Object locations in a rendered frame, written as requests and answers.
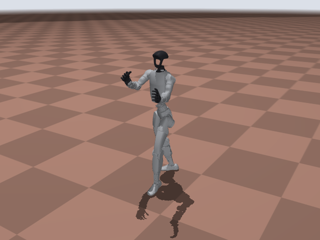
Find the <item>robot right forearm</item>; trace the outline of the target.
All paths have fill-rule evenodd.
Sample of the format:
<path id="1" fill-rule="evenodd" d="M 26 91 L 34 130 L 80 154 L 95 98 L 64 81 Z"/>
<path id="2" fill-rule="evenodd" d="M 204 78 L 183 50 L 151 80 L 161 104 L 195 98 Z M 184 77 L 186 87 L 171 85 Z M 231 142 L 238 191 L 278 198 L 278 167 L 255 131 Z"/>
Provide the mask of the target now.
<path id="1" fill-rule="evenodd" d="M 137 87 L 137 84 L 135 81 L 130 81 L 126 86 L 130 89 L 135 89 Z"/>

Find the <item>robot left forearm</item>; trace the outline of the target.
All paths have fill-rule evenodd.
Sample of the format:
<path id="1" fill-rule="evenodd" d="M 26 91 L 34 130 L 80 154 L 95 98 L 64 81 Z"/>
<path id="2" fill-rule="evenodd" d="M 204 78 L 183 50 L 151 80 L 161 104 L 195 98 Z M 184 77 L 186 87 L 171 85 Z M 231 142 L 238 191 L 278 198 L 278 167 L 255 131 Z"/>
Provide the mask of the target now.
<path id="1" fill-rule="evenodd" d="M 165 95 L 165 94 L 161 95 L 161 100 L 160 100 L 160 102 L 157 103 L 157 104 L 162 104 L 162 103 L 168 102 L 169 99 L 170 99 L 170 97 L 171 97 L 170 93 L 168 93 L 167 95 Z M 154 99 L 155 99 L 155 98 L 154 98 Z M 154 101 L 154 102 L 155 102 L 155 101 Z"/>

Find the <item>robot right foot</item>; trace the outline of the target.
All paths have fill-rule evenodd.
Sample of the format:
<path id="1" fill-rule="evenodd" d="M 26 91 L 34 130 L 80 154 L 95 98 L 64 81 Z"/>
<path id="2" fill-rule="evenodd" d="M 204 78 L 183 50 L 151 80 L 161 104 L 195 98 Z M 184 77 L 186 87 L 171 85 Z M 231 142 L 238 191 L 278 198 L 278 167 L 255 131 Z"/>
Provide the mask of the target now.
<path id="1" fill-rule="evenodd" d="M 179 169 L 179 166 L 175 163 L 172 166 L 170 166 L 170 164 L 162 166 L 161 171 L 178 170 L 178 169 Z"/>

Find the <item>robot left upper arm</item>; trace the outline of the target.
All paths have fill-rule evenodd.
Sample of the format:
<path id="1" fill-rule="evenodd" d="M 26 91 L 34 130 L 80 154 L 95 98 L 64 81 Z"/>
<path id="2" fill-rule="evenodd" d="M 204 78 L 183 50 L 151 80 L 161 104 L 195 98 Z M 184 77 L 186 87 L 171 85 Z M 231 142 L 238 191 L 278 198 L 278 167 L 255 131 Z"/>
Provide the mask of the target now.
<path id="1" fill-rule="evenodd" d="M 174 76 L 172 76 L 171 74 L 167 73 L 167 75 L 165 77 L 165 81 L 166 81 L 165 92 L 163 92 L 161 94 L 161 96 L 162 95 L 167 95 L 168 93 L 170 93 L 170 95 L 171 95 L 174 83 L 176 82 L 176 78 Z"/>

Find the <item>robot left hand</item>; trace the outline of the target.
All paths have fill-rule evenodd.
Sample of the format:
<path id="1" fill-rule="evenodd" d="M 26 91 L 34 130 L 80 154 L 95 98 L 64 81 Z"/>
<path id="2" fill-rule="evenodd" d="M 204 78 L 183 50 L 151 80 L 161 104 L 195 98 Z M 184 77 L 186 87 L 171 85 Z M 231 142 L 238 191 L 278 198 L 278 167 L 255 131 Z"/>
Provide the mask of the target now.
<path id="1" fill-rule="evenodd" d="M 152 95 L 155 95 L 155 96 L 152 96 L 152 98 L 154 98 L 154 99 L 152 99 L 152 101 L 159 103 L 161 101 L 161 96 L 159 94 L 159 91 L 156 88 L 154 88 L 154 89 L 155 90 L 152 90 L 152 92 L 155 92 L 155 93 L 152 93 Z"/>

